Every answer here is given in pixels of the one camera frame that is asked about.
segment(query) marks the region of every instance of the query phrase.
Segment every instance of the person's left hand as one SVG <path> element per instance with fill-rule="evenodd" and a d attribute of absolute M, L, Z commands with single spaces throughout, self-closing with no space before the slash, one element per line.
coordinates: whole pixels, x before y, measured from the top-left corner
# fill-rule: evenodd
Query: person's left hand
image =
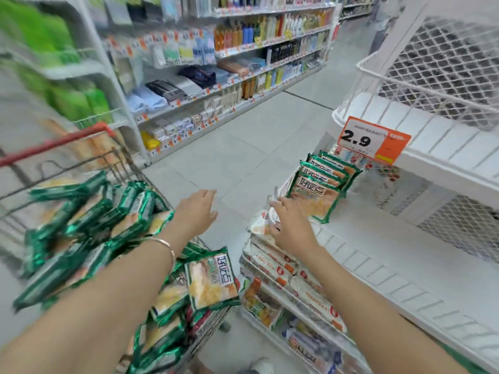
<path fill-rule="evenodd" d="M 199 190 L 180 201 L 175 208 L 172 224 L 189 236 L 201 235 L 215 221 L 218 211 L 211 211 L 216 190 Z"/>

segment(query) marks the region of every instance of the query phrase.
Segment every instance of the red shopping cart handle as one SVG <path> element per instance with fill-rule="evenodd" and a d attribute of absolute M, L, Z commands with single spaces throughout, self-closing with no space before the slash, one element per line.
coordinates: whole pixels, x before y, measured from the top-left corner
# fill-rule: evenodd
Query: red shopping cart handle
<path fill-rule="evenodd" d="M 13 153 L 12 155 L 7 155 L 5 157 L 2 157 L 0 159 L 0 168 L 11 165 L 13 163 L 18 162 L 19 160 L 23 160 L 27 157 L 38 155 L 39 153 L 42 152 L 47 152 L 48 150 L 52 150 L 54 148 L 60 147 L 61 145 L 65 145 L 86 137 L 89 137 L 90 135 L 94 135 L 99 132 L 106 132 L 110 137 L 115 138 L 116 134 L 114 131 L 112 131 L 108 125 L 106 125 L 104 122 L 98 122 L 95 125 L 88 127 L 86 129 L 77 131 L 77 132 L 71 132 L 66 135 L 64 135 L 60 139 L 54 139 L 51 141 L 47 141 L 45 143 L 42 143 L 40 145 L 37 145 L 35 147 L 28 148 L 26 150 L 22 150 L 17 153 Z"/>

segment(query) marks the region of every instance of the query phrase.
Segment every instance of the dark floor strip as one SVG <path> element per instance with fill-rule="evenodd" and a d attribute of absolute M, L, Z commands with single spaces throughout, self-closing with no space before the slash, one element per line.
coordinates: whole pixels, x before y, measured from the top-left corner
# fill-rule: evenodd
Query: dark floor strip
<path fill-rule="evenodd" d="M 326 108 L 326 109 L 329 109 L 329 110 L 333 110 L 334 111 L 334 108 L 330 108 L 329 106 L 324 106 L 322 104 L 320 104 L 319 102 L 315 102 L 315 101 L 312 101 L 312 100 L 309 100 L 308 98 L 305 98 L 305 97 L 302 97 L 302 96 L 297 96 L 296 94 L 293 94 L 293 93 L 290 93 L 288 91 L 283 91 L 284 93 L 288 93 L 292 96 L 295 96 L 295 97 L 298 97 L 298 98 L 301 98 L 302 100 L 305 100 L 305 101 L 309 101 L 309 102 L 312 102 L 313 104 L 317 105 L 317 106 L 321 106 L 323 108 Z"/>

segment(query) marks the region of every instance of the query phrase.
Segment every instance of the hand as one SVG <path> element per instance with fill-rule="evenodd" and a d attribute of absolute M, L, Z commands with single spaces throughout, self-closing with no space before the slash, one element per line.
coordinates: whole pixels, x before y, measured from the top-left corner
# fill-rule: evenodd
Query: hand
<path fill-rule="evenodd" d="M 175 209 L 171 224 L 189 237 L 205 232 L 218 216 L 218 211 L 211 211 L 216 190 L 199 190 L 180 201 Z"/>
<path fill-rule="evenodd" d="M 302 213 L 296 201 L 279 197 L 279 202 L 270 202 L 280 219 L 279 229 L 270 226 L 270 232 L 276 244 L 302 259 L 311 250 L 319 247 L 312 226 Z"/>

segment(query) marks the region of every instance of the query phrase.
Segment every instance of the shoe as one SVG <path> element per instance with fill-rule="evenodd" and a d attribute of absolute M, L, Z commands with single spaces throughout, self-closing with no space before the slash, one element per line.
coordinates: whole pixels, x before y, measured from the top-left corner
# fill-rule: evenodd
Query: shoe
<path fill-rule="evenodd" d="M 274 365 L 268 358 L 260 358 L 258 361 L 253 362 L 249 369 L 258 371 L 259 374 L 274 374 Z"/>

